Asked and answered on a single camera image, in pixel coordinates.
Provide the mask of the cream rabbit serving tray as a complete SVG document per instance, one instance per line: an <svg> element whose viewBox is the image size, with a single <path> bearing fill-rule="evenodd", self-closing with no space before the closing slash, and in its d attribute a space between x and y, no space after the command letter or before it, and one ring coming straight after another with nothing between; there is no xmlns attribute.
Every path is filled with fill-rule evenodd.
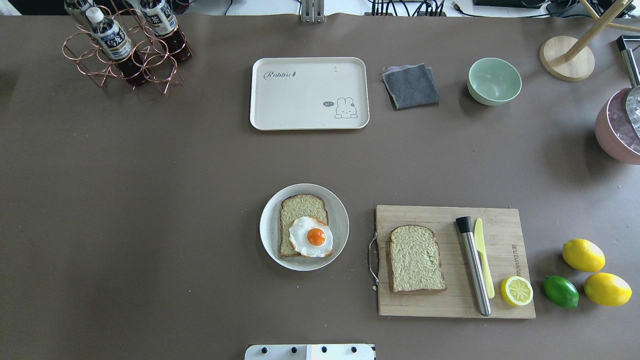
<svg viewBox="0 0 640 360"><path fill-rule="evenodd" d="M357 57L254 62L251 125L260 131L356 130L370 121L365 63Z"/></svg>

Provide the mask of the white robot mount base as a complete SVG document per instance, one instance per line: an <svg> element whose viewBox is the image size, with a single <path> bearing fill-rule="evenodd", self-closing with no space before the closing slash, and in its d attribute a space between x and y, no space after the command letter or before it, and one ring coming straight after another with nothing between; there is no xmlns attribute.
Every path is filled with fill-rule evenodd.
<svg viewBox="0 0 640 360"><path fill-rule="evenodd" d="M247 347L245 360L375 360L374 344L254 344Z"/></svg>

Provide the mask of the upper whole lemon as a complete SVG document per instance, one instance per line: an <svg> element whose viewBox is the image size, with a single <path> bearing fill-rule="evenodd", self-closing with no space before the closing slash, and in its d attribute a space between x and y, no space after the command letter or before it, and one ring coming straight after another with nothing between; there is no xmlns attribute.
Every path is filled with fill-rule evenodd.
<svg viewBox="0 0 640 360"><path fill-rule="evenodd" d="M598 272L606 264L601 248L582 238L574 238L563 244L562 258L570 267L582 272Z"/></svg>

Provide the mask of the steel muddler black tip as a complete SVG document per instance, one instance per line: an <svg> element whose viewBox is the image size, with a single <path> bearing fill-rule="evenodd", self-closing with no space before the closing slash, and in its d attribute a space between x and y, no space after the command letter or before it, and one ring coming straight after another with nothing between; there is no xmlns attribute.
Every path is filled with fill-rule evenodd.
<svg viewBox="0 0 640 360"><path fill-rule="evenodd" d="M466 260L471 274L471 283L477 299L478 312L483 317L489 317L492 314L492 308L483 276L482 262L473 233L472 219L470 216L456 218L455 225L457 225L462 244L464 244Z"/></svg>

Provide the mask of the wooden cutting board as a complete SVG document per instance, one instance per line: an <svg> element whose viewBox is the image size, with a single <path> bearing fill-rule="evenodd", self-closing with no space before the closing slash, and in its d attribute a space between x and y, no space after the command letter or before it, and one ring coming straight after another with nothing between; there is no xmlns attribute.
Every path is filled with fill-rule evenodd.
<svg viewBox="0 0 640 360"><path fill-rule="evenodd" d="M505 278L530 273L517 209L378 205L375 208L375 230L379 255L377 287L378 313L382 316L480 318L469 270L466 251L455 220L469 216L480 218L486 244L487 263L493 279L495 296L490 300L492 319L534 319L535 306L511 306L500 295ZM441 271L445 291L412 291L393 293L391 260L388 256L390 234L395 228L415 224L430 228L439 244Z"/></svg>

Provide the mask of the green lime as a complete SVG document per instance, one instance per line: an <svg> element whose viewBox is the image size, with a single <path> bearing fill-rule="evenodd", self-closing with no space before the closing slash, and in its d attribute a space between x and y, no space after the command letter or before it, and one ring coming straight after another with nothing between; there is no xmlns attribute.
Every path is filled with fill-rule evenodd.
<svg viewBox="0 0 640 360"><path fill-rule="evenodd" d="M578 289L567 278L558 275L546 276L542 288L547 298L555 305L566 309L578 307Z"/></svg>

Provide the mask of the yellow plastic knife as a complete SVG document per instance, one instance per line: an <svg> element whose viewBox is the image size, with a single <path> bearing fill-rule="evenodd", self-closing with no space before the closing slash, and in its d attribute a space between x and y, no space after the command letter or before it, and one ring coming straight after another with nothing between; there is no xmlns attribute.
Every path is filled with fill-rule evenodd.
<svg viewBox="0 0 640 360"><path fill-rule="evenodd" d="M487 256L487 249L486 249L486 243L485 243L484 232L483 232L483 220L481 218L477 218L475 220L473 234L474 234L475 244L477 247L478 257L480 258L480 262L481 262L481 269L482 269L482 274L484 278L484 284L487 291L487 296L489 299L493 299L495 296L495 288L493 283L493 277L492 277L492 274L490 273L489 258Z"/></svg>

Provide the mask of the white round plate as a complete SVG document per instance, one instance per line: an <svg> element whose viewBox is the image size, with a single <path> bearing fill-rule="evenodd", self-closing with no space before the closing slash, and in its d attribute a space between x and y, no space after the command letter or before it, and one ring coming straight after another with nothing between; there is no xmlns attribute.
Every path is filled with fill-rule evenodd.
<svg viewBox="0 0 640 360"><path fill-rule="evenodd" d="M327 257L284 257L279 256L281 241L280 211L282 201L290 196L309 194L322 198L325 203L329 228L334 236L333 252ZM292 271L316 271L333 262L345 248L350 232L349 216L342 201L334 193L322 186L299 183L284 187L275 193L263 208L259 223L260 238L268 255L279 265Z"/></svg>

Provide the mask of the bread slice from board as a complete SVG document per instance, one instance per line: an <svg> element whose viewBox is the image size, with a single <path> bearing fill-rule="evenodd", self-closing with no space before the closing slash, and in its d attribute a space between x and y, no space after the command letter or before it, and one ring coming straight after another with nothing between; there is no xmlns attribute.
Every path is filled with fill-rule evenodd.
<svg viewBox="0 0 640 360"><path fill-rule="evenodd" d="M441 249L428 227L407 224L390 233L391 291L446 291Z"/></svg>

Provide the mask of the tea bottle back left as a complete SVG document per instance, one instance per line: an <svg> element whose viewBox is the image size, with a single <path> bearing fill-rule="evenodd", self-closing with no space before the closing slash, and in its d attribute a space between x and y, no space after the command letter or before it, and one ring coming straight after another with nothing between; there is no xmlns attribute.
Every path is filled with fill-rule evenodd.
<svg viewBox="0 0 640 360"><path fill-rule="evenodd" d="M93 0L64 0L64 9L73 18L77 25L87 32L91 30L91 22L87 18L86 11L95 6Z"/></svg>

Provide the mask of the grey folded cloth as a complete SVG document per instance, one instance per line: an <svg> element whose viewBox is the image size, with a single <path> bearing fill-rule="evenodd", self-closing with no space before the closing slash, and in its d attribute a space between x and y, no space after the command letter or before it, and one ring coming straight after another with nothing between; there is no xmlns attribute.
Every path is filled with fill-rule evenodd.
<svg viewBox="0 0 640 360"><path fill-rule="evenodd" d="M391 66L382 73L381 78L396 110L441 101L434 71L424 63Z"/></svg>

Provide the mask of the tea bottle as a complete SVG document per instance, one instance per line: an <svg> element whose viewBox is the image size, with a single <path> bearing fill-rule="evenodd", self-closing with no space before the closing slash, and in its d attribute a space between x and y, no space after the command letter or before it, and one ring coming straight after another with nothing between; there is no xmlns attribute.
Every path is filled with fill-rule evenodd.
<svg viewBox="0 0 640 360"><path fill-rule="evenodd" d="M141 12L164 50L178 63L189 60L192 51L178 20L166 0L141 0Z"/></svg>
<svg viewBox="0 0 640 360"><path fill-rule="evenodd" d="M64 9L73 18L77 25L87 32L91 30L91 22L87 18L86 11L95 6L93 0L64 0Z"/></svg>
<svg viewBox="0 0 640 360"><path fill-rule="evenodd" d="M119 23L106 17L99 7L89 7L85 14L90 22L91 36L98 41L107 57L114 61L126 82L134 87L146 83L144 60Z"/></svg>

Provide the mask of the tea bottle front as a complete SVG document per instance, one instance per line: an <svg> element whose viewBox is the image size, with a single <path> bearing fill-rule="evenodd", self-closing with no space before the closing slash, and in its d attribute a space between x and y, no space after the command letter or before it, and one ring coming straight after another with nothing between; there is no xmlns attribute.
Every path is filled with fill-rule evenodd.
<svg viewBox="0 0 640 360"><path fill-rule="evenodd" d="M90 22L91 36L98 41L107 57L114 61L126 82L134 87L146 83L144 60L119 23L106 17L99 7L89 7L85 14Z"/></svg>

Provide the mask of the metal ice scoop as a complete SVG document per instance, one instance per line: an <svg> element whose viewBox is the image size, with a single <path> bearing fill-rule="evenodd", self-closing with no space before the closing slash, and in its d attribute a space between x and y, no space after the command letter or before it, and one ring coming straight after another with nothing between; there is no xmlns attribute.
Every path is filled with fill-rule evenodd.
<svg viewBox="0 0 640 360"><path fill-rule="evenodd" d="M620 35L616 43L631 84L631 91L625 100L625 109L631 128L637 136L640 136L640 73L637 62L639 55L636 55L640 48L640 36Z"/></svg>

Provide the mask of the fried egg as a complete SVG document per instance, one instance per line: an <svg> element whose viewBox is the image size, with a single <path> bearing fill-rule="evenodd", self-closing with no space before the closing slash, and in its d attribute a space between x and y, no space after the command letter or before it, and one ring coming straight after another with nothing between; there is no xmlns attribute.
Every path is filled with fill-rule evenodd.
<svg viewBox="0 0 640 360"><path fill-rule="evenodd" d="M333 252L333 232L313 216L295 219L288 230L289 241L295 251L306 258L324 258Z"/></svg>

